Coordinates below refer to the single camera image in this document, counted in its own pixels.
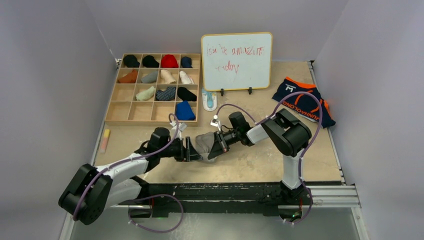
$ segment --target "light green sock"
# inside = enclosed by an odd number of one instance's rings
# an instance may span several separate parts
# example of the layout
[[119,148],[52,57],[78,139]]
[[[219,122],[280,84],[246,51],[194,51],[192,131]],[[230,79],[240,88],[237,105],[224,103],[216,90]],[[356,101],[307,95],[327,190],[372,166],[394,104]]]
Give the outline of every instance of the light green sock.
[[155,94],[155,87],[151,86],[149,89],[141,91],[135,95],[137,101],[147,101]]

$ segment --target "empty compartment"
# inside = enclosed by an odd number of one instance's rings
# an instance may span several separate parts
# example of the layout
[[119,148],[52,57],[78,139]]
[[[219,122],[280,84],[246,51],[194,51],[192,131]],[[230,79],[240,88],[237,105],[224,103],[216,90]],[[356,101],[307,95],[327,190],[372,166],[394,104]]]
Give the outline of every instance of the empty compartment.
[[197,97],[197,101],[199,101],[199,89],[197,84],[178,84],[178,88],[176,90],[176,101],[182,102],[183,100],[178,96],[178,89],[186,88],[189,92],[193,93]]
[[149,54],[149,53],[145,53],[145,54],[143,54],[142,59],[140,61],[140,68],[147,68],[147,66],[143,66],[142,61],[143,61],[143,58],[144,57],[149,56],[149,55],[153,56],[154,59],[156,60],[156,62],[159,63],[159,65],[161,64],[161,55],[162,54]]
[[[132,73],[132,71],[135,70],[137,72],[137,76],[139,73],[139,69],[138,68],[120,68],[118,71],[118,75],[116,77],[116,83],[118,84],[128,84],[128,83],[121,83],[119,82],[119,79],[121,79],[122,77],[127,76],[128,74]],[[135,84],[137,81],[137,76],[135,77],[135,82],[132,82],[132,84]]]
[[[149,99],[147,99],[147,100],[138,100],[137,99],[137,94],[144,92],[144,91],[150,89],[151,87],[154,87],[155,89],[153,91],[153,95]],[[131,100],[137,101],[137,102],[152,102],[155,99],[155,93],[156,93],[156,84],[136,84]]]
[[[194,113],[194,116],[196,117],[194,120],[181,120],[182,122],[195,122],[198,119],[198,109],[197,109],[197,102],[195,101],[189,101],[188,105],[190,105],[191,110]],[[177,105],[175,105],[175,114],[177,114]]]
[[125,121],[130,113],[130,101],[111,101],[107,109],[106,121]]
[[153,102],[133,101],[129,110],[128,120],[135,122],[150,121],[152,117]]
[[[199,84],[199,69],[180,68],[179,70],[185,72],[189,78],[193,79],[194,84]],[[178,78],[178,84],[183,84],[183,82],[181,81],[181,77]]]
[[[168,95],[167,93],[159,93],[160,91],[167,91],[168,87],[175,88],[175,95],[171,96],[171,95]],[[176,84],[156,85],[156,91],[154,93],[154,101],[157,101],[157,102],[175,102],[176,97],[177,97],[177,85]]]
[[179,81],[179,72],[178,68],[161,68],[159,70],[159,77],[157,78],[157,84],[173,84],[171,83],[171,78],[165,77],[167,76],[165,73],[161,74],[162,70],[169,71],[170,75],[175,80],[174,84],[176,84]]
[[189,57],[191,58],[191,66],[194,69],[199,69],[200,68],[200,54],[181,54],[181,59],[183,59],[183,57]]
[[151,120],[158,122],[168,122],[169,114],[175,112],[175,102],[153,102],[153,111],[151,112]]
[[127,54],[124,54],[123,57],[122,57],[122,63],[120,65],[121,68],[135,68],[135,66],[128,67],[128,66],[126,66],[124,64],[124,58],[126,56],[128,56],[128,55],[134,55],[137,58],[137,61],[140,63],[140,66],[142,65],[142,56],[143,56],[143,54],[139,54],[139,53],[127,53]]
[[[176,67],[176,68],[179,68],[180,67],[180,60],[181,60],[181,55],[180,54],[162,54],[162,59],[164,58],[164,56],[165,55],[172,55],[172,56],[174,56],[174,58],[175,58],[175,60],[176,60],[176,63],[178,64],[178,67]],[[170,68],[169,66],[162,66],[162,63],[160,63],[160,68]]]
[[157,72],[157,77],[156,79],[151,82],[150,79],[145,79],[144,81],[146,82],[146,84],[156,84],[156,81],[158,80],[159,76],[159,68],[140,68],[138,70],[138,77],[137,77],[137,83],[138,84],[143,84],[142,82],[142,78],[146,77],[147,75],[153,73],[153,72]]
[[135,84],[116,84],[113,88],[111,101],[131,101]]

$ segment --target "white wall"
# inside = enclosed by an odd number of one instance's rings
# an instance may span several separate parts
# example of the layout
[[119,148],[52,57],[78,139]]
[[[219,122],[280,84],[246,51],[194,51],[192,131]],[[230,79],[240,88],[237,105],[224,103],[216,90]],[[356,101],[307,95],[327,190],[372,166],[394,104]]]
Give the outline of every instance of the white wall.
[[315,73],[373,240],[424,239],[424,2],[350,0]]
[[56,240],[115,61],[83,0],[0,1],[0,239]]
[[271,32],[275,60],[314,60],[348,0],[86,0],[116,58],[200,53],[205,34]]

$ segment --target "whiteboard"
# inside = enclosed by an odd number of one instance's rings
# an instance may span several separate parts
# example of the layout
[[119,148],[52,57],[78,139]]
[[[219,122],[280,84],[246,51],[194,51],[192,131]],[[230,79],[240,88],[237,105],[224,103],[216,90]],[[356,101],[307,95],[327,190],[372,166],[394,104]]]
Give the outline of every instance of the whiteboard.
[[201,38],[204,88],[207,91],[267,88],[272,51],[270,32],[204,35]]

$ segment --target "gray floor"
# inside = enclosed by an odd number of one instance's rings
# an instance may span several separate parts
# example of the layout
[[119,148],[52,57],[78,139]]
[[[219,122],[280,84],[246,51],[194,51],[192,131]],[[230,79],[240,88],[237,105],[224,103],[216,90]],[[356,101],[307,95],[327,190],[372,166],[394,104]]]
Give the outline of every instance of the gray floor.
[[[168,218],[138,218],[136,222],[157,230],[173,227],[179,213]],[[313,208],[294,227],[279,217],[261,214],[184,214],[182,224],[169,233],[152,233],[128,224],[128,209],[110,208],[89,226],[77,222],[72,240],[359,240],[350,208]]]

